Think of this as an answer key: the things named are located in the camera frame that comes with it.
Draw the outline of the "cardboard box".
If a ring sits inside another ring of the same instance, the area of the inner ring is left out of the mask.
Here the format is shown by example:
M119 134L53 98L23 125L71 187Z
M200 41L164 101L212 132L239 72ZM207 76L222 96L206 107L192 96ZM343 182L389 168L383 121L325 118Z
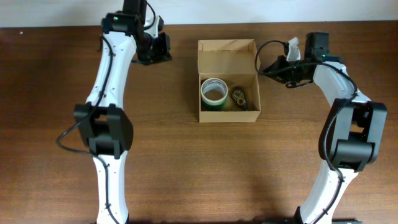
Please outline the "cardboard box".
M257 53L253 39L224 39L198 41L199 122L248 123L255 122L261 112L259 81L254 68ZM201 103L200 87L208 78L219 78L228 86L225 107L208 111ZM238 108L232 93L240 89L246 95L248 110Z

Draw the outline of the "white tape roll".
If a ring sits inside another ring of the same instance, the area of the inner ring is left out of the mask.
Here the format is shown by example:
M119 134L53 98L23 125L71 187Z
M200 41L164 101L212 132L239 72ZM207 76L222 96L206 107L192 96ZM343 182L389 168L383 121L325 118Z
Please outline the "white tape roll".
M208 78L201 84L200 94L210 100L219 100L228 96L228 86L219 78Z

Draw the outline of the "green tape roll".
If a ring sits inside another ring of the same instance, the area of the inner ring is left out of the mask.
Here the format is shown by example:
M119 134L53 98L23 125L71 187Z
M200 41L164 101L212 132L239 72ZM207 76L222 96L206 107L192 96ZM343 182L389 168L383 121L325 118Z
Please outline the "green tape roll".
M225 107L226 102L227 96L224 96L219 100L210 100L204 95L201 96L201 103L208 111L220 111Z

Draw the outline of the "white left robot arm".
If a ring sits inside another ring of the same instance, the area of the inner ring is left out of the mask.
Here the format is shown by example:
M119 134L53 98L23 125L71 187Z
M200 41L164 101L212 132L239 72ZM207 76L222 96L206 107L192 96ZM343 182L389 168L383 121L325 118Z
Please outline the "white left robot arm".
M101 61L91 93L74 108L74 119L98 177L97 223L128 223L124 168L134 129L123 100L132 63L152 65L172 60L164 20L146 0L124 1L123 8L101 20Z

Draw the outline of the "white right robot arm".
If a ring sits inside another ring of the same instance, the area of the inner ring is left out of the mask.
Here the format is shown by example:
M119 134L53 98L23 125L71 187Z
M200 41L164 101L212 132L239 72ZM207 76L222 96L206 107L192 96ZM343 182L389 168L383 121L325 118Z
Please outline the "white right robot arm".
M258 74L290 89L315 84L330 105L318 141L320 170L292 223L332 223L349 184L377 159L387 108L364 95L341 57L331 55L327 33L308 33L304 53L297 38L281 44L284 54Z

